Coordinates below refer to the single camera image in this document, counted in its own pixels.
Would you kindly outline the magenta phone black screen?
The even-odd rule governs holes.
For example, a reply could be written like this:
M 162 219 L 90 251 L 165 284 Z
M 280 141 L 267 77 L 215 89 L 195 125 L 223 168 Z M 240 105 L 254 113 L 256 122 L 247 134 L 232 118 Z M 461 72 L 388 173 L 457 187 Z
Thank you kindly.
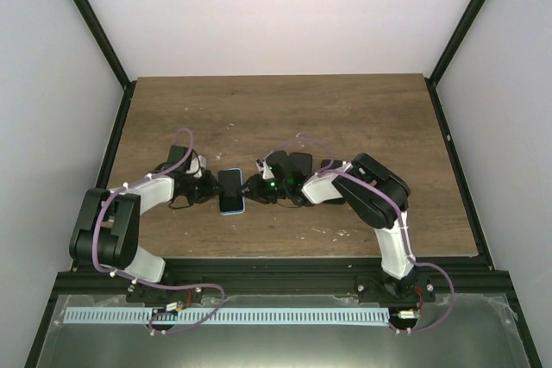
M 309 177 L 312 174 L 313 157 L 311 154 L 293 152 L 289 156 L 291 162 L 304 176 Z

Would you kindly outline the white phone black screen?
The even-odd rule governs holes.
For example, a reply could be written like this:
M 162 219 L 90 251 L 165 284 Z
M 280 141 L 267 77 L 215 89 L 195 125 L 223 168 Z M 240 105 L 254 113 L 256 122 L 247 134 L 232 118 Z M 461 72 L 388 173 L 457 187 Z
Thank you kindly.
M 339 159 L 338 160 L 323 159 L 320 163 L 320 167 L 322 169 L 327 168 L 332 170 L 332 169 L 340 168 L 345 164 L 346 164 L 345 161 L 339 160 Z M 324 203 L 329 205 L 343 205 L 345 203 L 345 200 L 341 197 L 341 198 L 335 198 L 335 199 L 324 201 Z

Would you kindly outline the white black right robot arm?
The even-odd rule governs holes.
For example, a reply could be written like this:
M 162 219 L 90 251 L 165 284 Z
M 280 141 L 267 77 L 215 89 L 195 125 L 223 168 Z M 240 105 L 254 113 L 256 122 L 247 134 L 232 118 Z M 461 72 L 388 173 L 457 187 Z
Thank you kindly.
M 350 161 L 325 159 L 316 171 L 310 161 L 284 150 L 255 164 L 258 172 L 240 188 L 244 197 L 262 204 L 288 200 L 299 208 L 346 203 L 375 232 L 386 296 L 401 302 L 414 291 L 416 258 L 407 227 L 411 190 L 402 178 L 366 153 Z

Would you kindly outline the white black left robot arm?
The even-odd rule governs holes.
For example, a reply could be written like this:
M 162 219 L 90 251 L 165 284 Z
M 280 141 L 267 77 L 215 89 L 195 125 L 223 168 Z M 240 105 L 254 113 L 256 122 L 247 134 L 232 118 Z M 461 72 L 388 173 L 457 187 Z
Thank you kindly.
M 205 203 L 222 191 L 204 156 L 173 145 L 167 160 L 134 183 L 86 191 L 69 242 L 71 258 L 97 271 L 146 282 L 146 292 L 159 303 L 176 292 L 176 281 L 165 274 L 166 261 L 139 245 L 141 215 L 184 197 L 189 207 Z

